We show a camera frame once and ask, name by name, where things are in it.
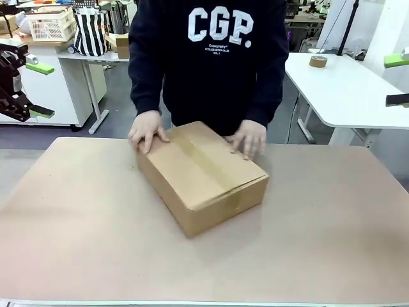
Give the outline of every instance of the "black cable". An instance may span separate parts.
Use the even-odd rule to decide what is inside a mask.
[[[0,12],[0,17],[4,17],[4,20],[6,21],[8,32],[10,34],[10,38],[13,38],[12,29],[10,27],[10,23],[8,22],[8,19],[7,19],[6,15],[3,12]]]
[[[359,0],[355,0],[355,3],[353,4],[353,7],[352,7],[351,17],[350,17],[350,20],[348,21],[348,25],[346,26],[343,41],[341,42],[341,46],[339,46],[337,56],[343,55],[343,50],[346,44],[346,40],[348,39],[348,35],[350,34],[353,20],[355,19],[355,14],[357,13],[358,7],[359,7]]]
[[[321,50],[322,50],[322,48],[324,48],[324,45],[325,45],[325,43],[327,42],[328,37],[330,37],[331,32],[332,32],[332,30],[333,30],[335,24],[337,23],[338,18],[339,18],[339,16],[341,15],[341,13],[342,13],[342,11],[343,11],[343,9],[344,9],[344,7],[345,7],[346,2],[347,2],[347,0],[345,0],[345,2],[344,2],[344,4],[343,4],[343,7],[339,10],[338,16],[337,16],[336,20],[334,21],[334,24],[332,25],[331,30],[330,30],[330,32],[329,32],[328,35],[327,35],[327,38],[324,40],[324,43],[322,44],[320,51],[318,51],[318,54],[321,53]]]
[[[289,120],[289,128],[288,128],[287,141],[286,141],[287,145],[289,144],[289,138],[291,136],[291,126],[293,125],[295,109],[297,108],[299,99],[300,99],[300,94],[297,95],[297,99],[295,100],[295,104],[294,104],[294,108],[293,108],[293,114],[291,115],[291,119]]]

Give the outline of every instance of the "sweatshirt sleeve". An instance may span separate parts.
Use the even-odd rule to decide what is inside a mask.
[[[128,74],[132,81],[130,98],[137,114],[159,110],[164,78],[164,8],[162,0],[140,0],[129,32],[130,61]]]
[[[282,100],[282,81],[285,62],[288,58],[288,41],[285,26],[286,0],[266,0],[268,16],[258,34],[259,50],[257,83],[247,120],[258,122],[265,127],[274,117]]]

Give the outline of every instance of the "beige tabletop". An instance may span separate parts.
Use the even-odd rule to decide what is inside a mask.
[[[409,302],[409,197],[369,151],[271,145],[259,163],[264,203],[186,239],[126,140],[58,139],[0,214],[0,297]]]

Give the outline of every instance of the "cardboard box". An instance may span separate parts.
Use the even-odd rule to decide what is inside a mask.
[[[197,235],[263,201],[268,175],[201,122],[154,139],[138,167],[186,236]]]
[[[128,34],[109,33],[109,35],[105,35],[105,38],[111,46],[116,48],[119,59],[129,59]]]
[[[8,22],[10,23],[11,31],[15,31],[17,29],[17,25],[15,24],[15,16],[14,15],[6,15]],[[8,34],[7,23],[4,17],[0,17],[0,34]]]

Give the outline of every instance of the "plastic basket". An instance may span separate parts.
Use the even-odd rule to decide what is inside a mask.
[[[298,7],[299,7],[298,4],[287,3],[286,18],[294,19],[295,16],[298,14]]]
[[[70,6],[41,6],[26,16],[36,42],[67,42],[77,29]]]

